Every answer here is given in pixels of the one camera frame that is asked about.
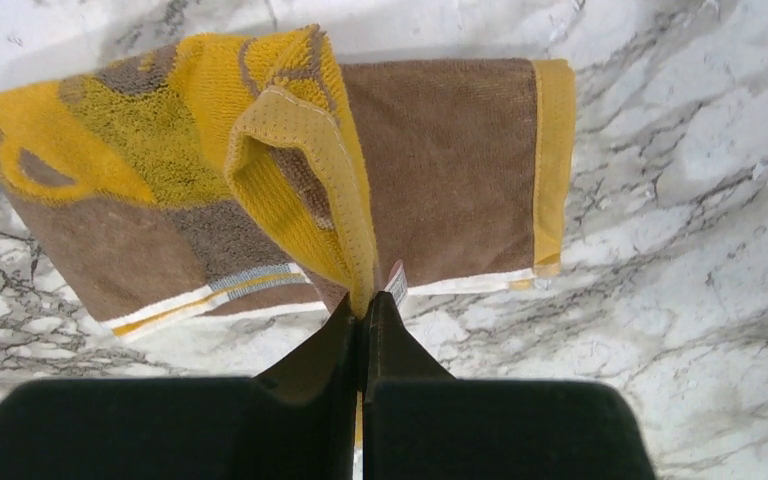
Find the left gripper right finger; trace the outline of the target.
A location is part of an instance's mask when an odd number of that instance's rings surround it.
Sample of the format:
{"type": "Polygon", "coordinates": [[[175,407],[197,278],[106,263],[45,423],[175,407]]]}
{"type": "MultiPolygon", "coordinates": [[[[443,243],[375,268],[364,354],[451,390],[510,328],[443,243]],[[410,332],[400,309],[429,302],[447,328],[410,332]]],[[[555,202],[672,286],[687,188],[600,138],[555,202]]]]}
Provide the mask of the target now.
{"type": "Polygon", "coordinates": [[[368,479],[651,479],[632,410],[608,385],[467,380],[378,293],[364,321],[368,479]]]}

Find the yellow brown towel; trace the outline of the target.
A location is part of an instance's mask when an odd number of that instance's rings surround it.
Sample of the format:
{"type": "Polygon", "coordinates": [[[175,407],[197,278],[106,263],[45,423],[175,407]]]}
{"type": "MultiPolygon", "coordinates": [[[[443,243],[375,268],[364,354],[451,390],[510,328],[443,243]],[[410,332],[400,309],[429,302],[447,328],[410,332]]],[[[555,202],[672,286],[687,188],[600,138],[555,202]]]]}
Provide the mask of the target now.
{"type": "Polygon", "coordinates": [[[337,62],[316,25],[199,34],[0,92],[0,187],[120,337],[560,266],[563,59],[337,62]]]}

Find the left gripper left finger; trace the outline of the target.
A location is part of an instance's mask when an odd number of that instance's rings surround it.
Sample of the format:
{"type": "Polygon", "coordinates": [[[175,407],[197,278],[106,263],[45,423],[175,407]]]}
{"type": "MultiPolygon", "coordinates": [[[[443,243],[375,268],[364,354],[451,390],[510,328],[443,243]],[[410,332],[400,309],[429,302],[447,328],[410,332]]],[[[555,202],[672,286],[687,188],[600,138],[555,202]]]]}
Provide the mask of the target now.
{"type": "Polygon", "coordinates": [[[48,378],[0,402],[0,479],[348,479],[357,320],[254,377],[48,378]]]}

